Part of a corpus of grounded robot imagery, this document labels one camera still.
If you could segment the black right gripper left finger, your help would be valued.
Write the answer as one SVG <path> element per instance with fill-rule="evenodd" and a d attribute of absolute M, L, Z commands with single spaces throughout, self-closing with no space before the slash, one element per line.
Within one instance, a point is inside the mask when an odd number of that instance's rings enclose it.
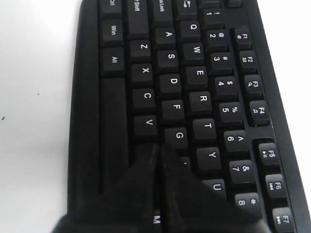
<path fill-rule="evenodd" d="M 157 144 L 145 144 L 132 167 L 111 189 L 85 207 L 70 211 L 56 224 L 55 233 L 151 233 Z"/>

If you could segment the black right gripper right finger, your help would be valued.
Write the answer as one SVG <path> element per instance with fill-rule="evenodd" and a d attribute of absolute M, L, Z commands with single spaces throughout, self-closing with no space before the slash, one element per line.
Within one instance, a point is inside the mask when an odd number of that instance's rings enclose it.
<path fill-rule="evenodd" d="M 261 217 L 211 191 L 168 144 L 159 149 L 159 200 L 165 233 L 269 233 Z"/>

